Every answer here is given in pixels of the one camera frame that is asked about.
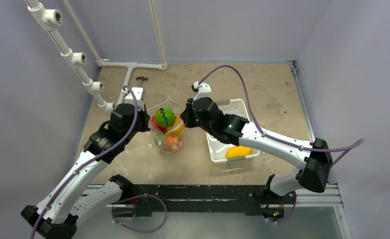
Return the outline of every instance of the floor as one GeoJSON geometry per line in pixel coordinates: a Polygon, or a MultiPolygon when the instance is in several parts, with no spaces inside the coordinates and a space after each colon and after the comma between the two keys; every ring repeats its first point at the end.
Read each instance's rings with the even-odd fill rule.
{"type": "MultiPolygon", "coordinates": [[[[170,64],[167,71],[136,69],[130,86],[137,86],[135,77],[145,76],[145,104],[149,108],[169,96],[184,105],[194,93],[191,85],[219,64],[170,64]]],[[[286,64],[232,64],[246,81],[252,111],[262,127],[308,140],[308,129],[296,90],[286,64]]],[[[99,80],[104,84],[101,95],[107,102],[117,102],[126,68],[104,67],[99,80]]],[[[207,80],[213,100],[244,99],[237,75],[222,68],[207,80]]],[[[93,100],[82,134],[79,151],[100,124],[108,120],[93,100]]],[[[258,157],[236,162],[214,164],[208,152],[205,132],[200,128],[186,129],[182,147],[172,154],[159,152],[148,133],[139,133],[123,153],[94,180],[104,184],[121,174],[135,184],[265,184],[269,175],[283,173],[293,167],[285,161],[261,152],[258,157]]]]}

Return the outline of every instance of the plastic bag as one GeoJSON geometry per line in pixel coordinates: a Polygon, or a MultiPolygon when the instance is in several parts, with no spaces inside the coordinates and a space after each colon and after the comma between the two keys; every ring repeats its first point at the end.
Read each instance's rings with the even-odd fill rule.
{"type": "Polygon", "coordinates": [[[185,125],[180,114],[184,110],[185,107],[173,101],[170,96],[163,103],[147,109],[147,113],[151,117],[149,121],[150,134],[159,150],[173,152],[182,146],[185,125]]]}

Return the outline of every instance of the yellow mango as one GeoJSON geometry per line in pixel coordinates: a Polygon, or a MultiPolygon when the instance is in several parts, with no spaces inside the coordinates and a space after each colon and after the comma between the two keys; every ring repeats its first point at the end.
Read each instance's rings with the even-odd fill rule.
{"type": "Polygon", "coordinates": [[[247,156],[251,154],[251,152],[252,152],[251,148],[243,147],[243,146],[234,146],[227,151],[226,158],[247,156]]]}

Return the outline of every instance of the bag of toy fruit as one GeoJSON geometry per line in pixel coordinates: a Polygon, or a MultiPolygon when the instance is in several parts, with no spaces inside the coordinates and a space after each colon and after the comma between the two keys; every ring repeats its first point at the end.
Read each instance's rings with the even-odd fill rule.
{"type": "Polygon", "coordinates": [[[161,151],[173,152],[182,145],[185,125],[180,114],[185,110],[181,104],[169,98],[156,106],[147,109],[151,117],[150,134],[161,151]]]}

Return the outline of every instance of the white basket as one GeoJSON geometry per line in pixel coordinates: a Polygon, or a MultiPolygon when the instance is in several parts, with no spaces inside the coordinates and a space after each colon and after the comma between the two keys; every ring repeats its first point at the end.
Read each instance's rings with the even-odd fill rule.
{"type": "MultiPolygon", "coordinates": [[[[218,108],[223,111],[224,114],[238,115],[243,118],[247,118],[249,120],[248,111],[246,110],[245,102],[243,101],[243,99],[217,101],[215,103],[218,105],[218,108]]],[[[260,154],[258,150],[252,149],[252,152],[249,155],[243,157],[226,158],[226,152],[234,145],[221,143],[220,141],[218,141],[208,133],[206,135],[207,135],[207,142],[209,148],[209,155],[211,157],[211,161],[213,161],[214,163],[224,163],[224,162],[231,162],[235,160],[242,160],[242,159],[256,157],[260,154]]]]}

